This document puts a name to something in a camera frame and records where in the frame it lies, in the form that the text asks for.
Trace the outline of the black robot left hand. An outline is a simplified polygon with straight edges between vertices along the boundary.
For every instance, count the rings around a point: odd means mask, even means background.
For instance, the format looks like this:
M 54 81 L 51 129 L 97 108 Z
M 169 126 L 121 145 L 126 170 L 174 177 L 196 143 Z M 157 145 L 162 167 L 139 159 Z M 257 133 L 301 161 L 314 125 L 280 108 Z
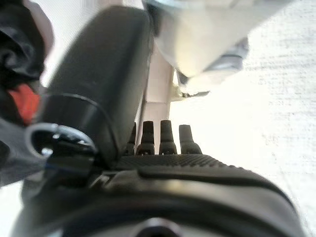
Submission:
M 153 47 L 148 12 L 112 6 L 66 54 L 34 122 L 28 149 L 46 161 L 26 180 L 14 237 L 302 237 L 287 195 L 264 177 L 204 155 L 189 126 L 162 123 L 162 152 L 134 119 Z

